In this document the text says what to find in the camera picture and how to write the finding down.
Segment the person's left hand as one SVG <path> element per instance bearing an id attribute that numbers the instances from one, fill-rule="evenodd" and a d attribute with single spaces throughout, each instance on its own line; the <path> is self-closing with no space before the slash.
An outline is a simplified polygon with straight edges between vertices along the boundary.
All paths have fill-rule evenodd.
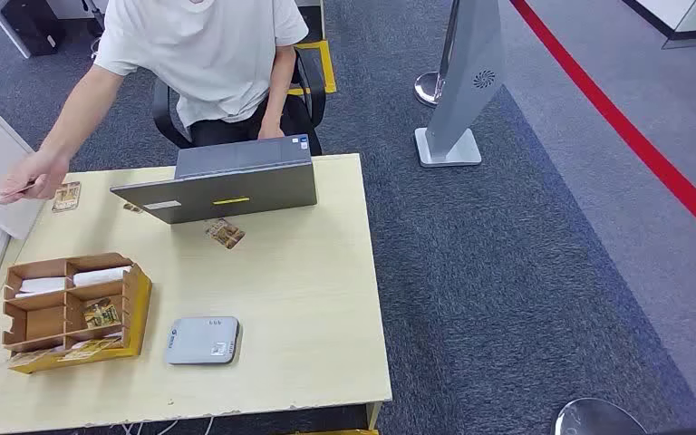
<path id="1" fill-rule="evenodd" d="M 264 117 L 261 120 L 257 135 L 259 140 L 283 138 L 284 136 L 280 117 Z"/>

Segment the person's right hand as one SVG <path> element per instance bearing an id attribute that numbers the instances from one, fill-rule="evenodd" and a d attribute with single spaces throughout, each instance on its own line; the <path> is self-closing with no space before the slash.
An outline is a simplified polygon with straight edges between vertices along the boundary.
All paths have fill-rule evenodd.
<path id="1" fill-rule="evenodd" d="M 41 149 L 20 160 L 1 185 L 0 203 L 53 198 L 68 172 L 70 159 L 64 151 Z"/>

